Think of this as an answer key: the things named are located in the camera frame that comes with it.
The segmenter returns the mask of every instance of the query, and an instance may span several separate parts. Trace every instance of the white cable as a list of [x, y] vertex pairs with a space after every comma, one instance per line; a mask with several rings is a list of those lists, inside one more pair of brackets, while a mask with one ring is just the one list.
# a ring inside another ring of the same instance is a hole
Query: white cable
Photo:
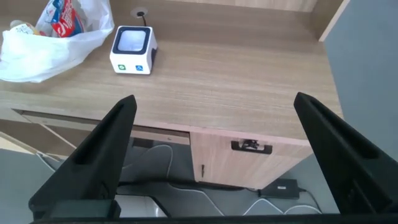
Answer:
[[[168, 149], [170, 149], [170, 160], [169, 160], [169, 166], [168, 166], [168, 168], [167, 168], [167, 173], [166, 173], [166, 179], [168, 179], [168, 178], [169, 178], [169, 174], [170, 174], [170, 168], [171, 168], [171, 166], [172, 166], [173, 158], [174, 158], [173, 148], [171, 148], [171, 146], [166, 145], [166, 144], [163, 144], [163, 145], [158, 145], [158, 146], [152, 147], [152, 148], [148, 149], [148, 151], [146, 151], [145, 153], [143, 153], [140, 157], [142, 157], [144, 154], [146, 154], [146, 153], [149, 152], [150, 150], [152, 150], [152, 149], [154, 149], [154, 148], [157, 148], [157, 147], [167, 147]], [[216, 203], [214, 203], [214, 201], [212, 201], [212, 199], [209, 198], [209, 196], [208, 196], [204, 191], [201, 191], [201, 190], [193, 190], [193, 189], [181, 189], [181, 188], [178, 188], [178, 187], [174, 187], [174, 186], [171, 185], [170, 183], [169, 183], [169, 185], [170, 185], [172, 188], [176, 189], [176, 190], [185, 191], [185, 192], [196, 192], [196, 193], [199, 193], [199, 194], [203, 194], [203, 195], [209, 200], [209, 202], [214, 206], [214, 208], [217, 210], [217, 212], [219, 212], [220, 215], [224, 216], [224, 213], [217, 207]]]
[[50, 164], [48, 164], [48, 162], [45, 161], [45, 160], [43, 159], [43, 157], [42, 157], [39, 153], [36, 153], [36, 156], [37, 156], [47, 167], [49, 167], [50, 170], [52, 170], [52, 172], [55, 172], [55, 169], [54, 169], [52, 166], [50, 166]]
[[36, 154], [40, 154], [40, 155], [42, 155], [42, 157], [50, 158], [50, 159], [54, 160], [55, 162], [60, 162], [58, 159], [56, 159], [56, 158], [54, 158], [52, 156], [49, 156], [46, 153], [37, 151]]
[[180, 189], [178, 187], [174, 187], [173, 185], [169, 184], [172, 188], [176, 189], [176, 190], [180, 190], [180, 191], [185, 191], [185, 192], [196, 192], [196, 193], [200, 193], [203, 194], [208, 200], [209, 202], [214, 206], [214, 208], [217, 210], [218, 213], [220, 213], [220, 215], [225, 216], [224, 213], [217, 207], [217, 205], [214, 203], [214, 201], [209, 198], [209, 196], [207, 196], [206, 193], [204, 193], [201, 190], [193, 190], [193, 189]]
[[286, 215], [289, 211], [291, 211], [292, 209], [295, 209], [295, 208], [310, 208], [310, 209], [316, 211], [318, 214], [322, 214], [322, 212], [319, 211], [319, 209], [317, 209], [311, 205], [296, 205], [296, 206], [293, 206], [293, 207], [289, 208], [288, 210], [286, 210], [286, 212], [284, 212], [283, 214]]
[[250, 211], [250, 209], [251, 209], [253, 206], [255, 206], [258, 202], [261, 202], [261, 201], [267, 202], [270, 206], [274, 207], [274, 209], [276, 209], [279, 213], [281, 213], [281, 214], [284, 215], [284, 212], [283, 212], [280, 208], [276, 207], [276, 205], [274, 205], [272, 202], [270, 202], [270, 201], [268, 201], [267, 199], [264, 199], [264, 198], [260, 198], [259, 200], [256, 200], [256, 202], [254, 202], [254, 203], [249, 207], [249, 209], [247, 209], [247, 210], [243, 213], [243, 215], [246, 215], [246, 214]]

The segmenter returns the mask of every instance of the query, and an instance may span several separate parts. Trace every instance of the drawer lock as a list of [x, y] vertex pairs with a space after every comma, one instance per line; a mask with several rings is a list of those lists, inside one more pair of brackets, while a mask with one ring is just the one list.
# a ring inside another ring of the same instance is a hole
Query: drawer lock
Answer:
[[270, 155], [272, 153], [271, 145], [264, 145], [263, 149], [259, 149], [260, 144], [256, 140], [244, 140], [242, 146], [238, 141], [231, 141], [231, 149], [235, 151], [254, 152]]

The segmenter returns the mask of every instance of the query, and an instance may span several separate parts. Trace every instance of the wood grain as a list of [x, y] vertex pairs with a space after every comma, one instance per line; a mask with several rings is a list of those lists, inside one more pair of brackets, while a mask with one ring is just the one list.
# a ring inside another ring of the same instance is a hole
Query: wood grain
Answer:
[[29, 123], [29, 121], [27, 119], [25, 119], [22, 115], [20, 115], [18, 112], [14, 111], [10, 108], [0, 107], [0, 119]]
[[[310, 146], [278, 142], [259, 142], [272, 145], [271, 155], [234, 151], [231, 141], [238, 140], [191, 133], [195, 180], [263, 189], [312, 153]], [[205, 165], [203, 176], [202, 165]]]
[[79, 129], [71, 129], [71, 128], [62, 128], [56, 126], [46, 126], [51, 133], [59, 137], [61, 140], [65, 141], [72, 148], [76, 149], [84, 139], [91, 133], [91, 131], [79, 130]]
[[37, 151], [23, 142], [0, 131], [0, 149], [6, 149], [14, 152], [22, 152], [27, 154], [35, 154]]
[[319, 41], [325, 41], [350, 0], [318, 0], [311, 13], [313, 29]]
[[75, 150], [39, 124], [0, 120], [0, 131], [43, 153], [69, 155]]
[[[31, 12], [25, 16], [42, 10], [26, 4]], [[129, 12], [149, 9], [147, 21], [159, 43], [150, 76], [113, 72], [111, 34], [83, 64], [46, 82], [0, 82], [0, 106], [100, 120], [134, 94], [138, 126], [287, 139], [306, 139], [293, 107], [298, 91], [341, 115], [326, 52], [308, 28], [308, 13], [172, 1], [111, 4], [116, 26], [141, 25]]]
[[[32, 123], [50, 128], [50, 132], [55, 132], [54, 134], [56, 135], [59, 134], [61, 138], [65, 138], [66, 141], [72, 143], [74, 148], [80, 145], [81, 141], [84, 140], [100, 122], [92, 119], [72, 118], [29, 111], [23, 111], [22, 115]], [[131, 137], [190, 145], [189, 133], [159, 128], [134, 125], [132, 127]]]
[[220, 4], [227, 6], [244, 6], [261, 9], [278, 9], [298, 12], [311, 12], [317, 0], [168, 0]]

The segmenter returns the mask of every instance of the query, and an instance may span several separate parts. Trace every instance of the gray wall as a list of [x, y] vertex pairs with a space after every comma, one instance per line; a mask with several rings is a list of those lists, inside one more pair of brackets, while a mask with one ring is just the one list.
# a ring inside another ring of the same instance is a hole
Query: gray wall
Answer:
[[397, 21], [397, 0], [351, 0], [325, 42], [345, 120], [395, 160]]

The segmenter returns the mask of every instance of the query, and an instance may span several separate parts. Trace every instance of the desk surface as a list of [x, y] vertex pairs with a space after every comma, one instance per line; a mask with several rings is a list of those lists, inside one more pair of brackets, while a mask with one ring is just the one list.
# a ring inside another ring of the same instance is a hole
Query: desk surface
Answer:
[[[0, 16], [3, 30], [11, 19], [34, 23], [44, 5], [27, 11], [12, 2], [10, 14]], [[141, 25], [129, 11], [149, 9], [159, 45], [150, 76], [113, 72], [113, 33], [77, 68], [43, 83], [0, 82], [0, 106], [101, 119], [133, 94], [138, 125], [294, 139], [306, 139], [293, 107], [298, 91], [341, 115], [324, 46], [306, 28], [308, 14], [192, 4], [112, 1], [116, 26]]]

